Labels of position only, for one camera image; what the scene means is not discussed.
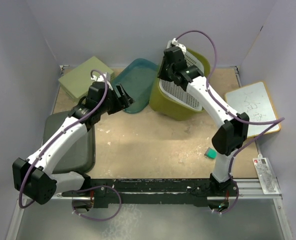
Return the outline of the white perforated basket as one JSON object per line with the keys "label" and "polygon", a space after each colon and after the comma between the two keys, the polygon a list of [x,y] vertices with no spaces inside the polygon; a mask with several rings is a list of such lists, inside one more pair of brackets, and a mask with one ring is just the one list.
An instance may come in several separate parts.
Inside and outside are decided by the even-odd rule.
{"label": "white perforated basket", "polygon": [[[205,73],[205,66],[201,62],[201,55],[197,52],[192,51],[188,48],[185,54],[185,60],[188,66],[195,65],[202,71],[202,73]],[[159,87],[162,93],[164,93],[167,97],[174,100],[175,102],[182,104],[193,111],[202,111],[203,108],[201,104],[192,95],[185,92],[173,82],[159,79]]]}

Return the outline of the teal plastic tub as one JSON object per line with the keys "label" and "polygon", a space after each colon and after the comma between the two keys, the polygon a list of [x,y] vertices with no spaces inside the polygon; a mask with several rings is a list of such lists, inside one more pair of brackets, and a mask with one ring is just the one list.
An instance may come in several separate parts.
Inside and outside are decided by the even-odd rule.
{"label": "teal plastic tub", "polygon": [[113,87],[121,84],[134,99],[134,103],[124,110],[126,113],[137,114],[148,105],[158,69],[155,63],[137,58],[111,81]]}

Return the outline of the large olive green container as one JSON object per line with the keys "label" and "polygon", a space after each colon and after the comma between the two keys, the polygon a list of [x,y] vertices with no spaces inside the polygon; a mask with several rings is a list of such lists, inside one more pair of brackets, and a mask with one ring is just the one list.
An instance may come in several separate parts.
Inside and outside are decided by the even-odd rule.
{"label": "large olive green container", "polygon": [[[201,55],[201,62],[205,66],[205,76],[207,77],[210,73],[210,64],[208,60]],[[155,112],[158,112],[160,114],[164,114],[172,119],[175,119],[177,121],[186,121],[193,117],[196,114],[202,113],[202,111],[194,111],[191,110],[184,105],[175,102],[174,100],[167,97],[164,93],[161,92],[161,89],[159,87],[159,78],[156,77],[151,94],[149,99],[149,105],[152,110]]]}

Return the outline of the pale green perforated basket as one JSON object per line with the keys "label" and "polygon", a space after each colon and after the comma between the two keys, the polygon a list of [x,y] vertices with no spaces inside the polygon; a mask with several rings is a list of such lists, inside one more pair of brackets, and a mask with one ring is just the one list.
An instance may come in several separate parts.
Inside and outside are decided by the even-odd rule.
{"label": "pale green perforated basket", "polygon": [[102,73],[109,73],[111,80],[115,78],[114,71],[100,59],[93,56],[68,73],[65,73],[59,79],[61,88],[74,102],[77,102],[87,94],[89,87],[93,83],[90,76],[90,72],[93,69],[99,70]]}

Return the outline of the grey plastic tub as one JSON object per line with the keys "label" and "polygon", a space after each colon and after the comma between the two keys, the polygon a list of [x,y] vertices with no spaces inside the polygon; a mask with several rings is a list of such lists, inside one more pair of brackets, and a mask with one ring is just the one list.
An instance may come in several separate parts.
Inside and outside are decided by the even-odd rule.
{"label": "grey plastic tub", "polygon": [[[50,115],[45,122],[42,143],[59,129],[68,112],[63,111]],[[76,141],[71,148],[60,159],[53,170],[54,174],[63,174],[68,172],[87,173],[95,165],[95,130],[92,128],[86,135]]]}

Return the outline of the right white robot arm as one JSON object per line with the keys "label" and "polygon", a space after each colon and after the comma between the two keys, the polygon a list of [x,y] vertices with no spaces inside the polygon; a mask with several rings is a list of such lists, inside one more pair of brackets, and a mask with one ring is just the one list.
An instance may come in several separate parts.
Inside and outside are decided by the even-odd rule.
{"label": "right white robot arm", "polygon": [[196,65],[187,64],[186,53],[186,47],[176,39],[168,41],[158,78],[191,95],[215,122],[218,129],[212,145],[217,157],[210,175],[210,190],[221,196],[231,180],[232,159],[247,139],[249,116],[230,107],[207,83],[204,73]]}

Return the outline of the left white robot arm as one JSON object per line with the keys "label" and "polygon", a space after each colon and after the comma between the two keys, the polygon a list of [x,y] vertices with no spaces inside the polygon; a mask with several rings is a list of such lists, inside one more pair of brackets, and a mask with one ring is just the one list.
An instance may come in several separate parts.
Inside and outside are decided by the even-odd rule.
{"label": "left white robot arm", "polygon": [[20,208],[31,205],[23,204],[23,196],[43,205],[57,193],[75,191],[79,196],[89,194],[91,184],[83,174],[75,171],[55,174],[53,170],[66,152],[100,121],[103,114],[117,113],[134,103],[121,84],[116,87],[111,85],[108,73],[90,77],[92,84],[88,93],[71,109],[59,129],[36,152],[25,159],[17,158],[12,164]]}

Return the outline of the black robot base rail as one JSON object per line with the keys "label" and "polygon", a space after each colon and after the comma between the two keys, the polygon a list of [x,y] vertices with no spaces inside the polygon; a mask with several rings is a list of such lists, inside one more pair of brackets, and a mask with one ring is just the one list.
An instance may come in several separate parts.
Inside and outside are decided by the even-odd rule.
{"label": "black robot base rail", "polygon": [[235,182],[218,183],[210,178],[87,178],[80,190],[64,192],[64,197],[93,197],[94,208],[109,204],[193,205],[228,207],[228,199],[238,195]]}

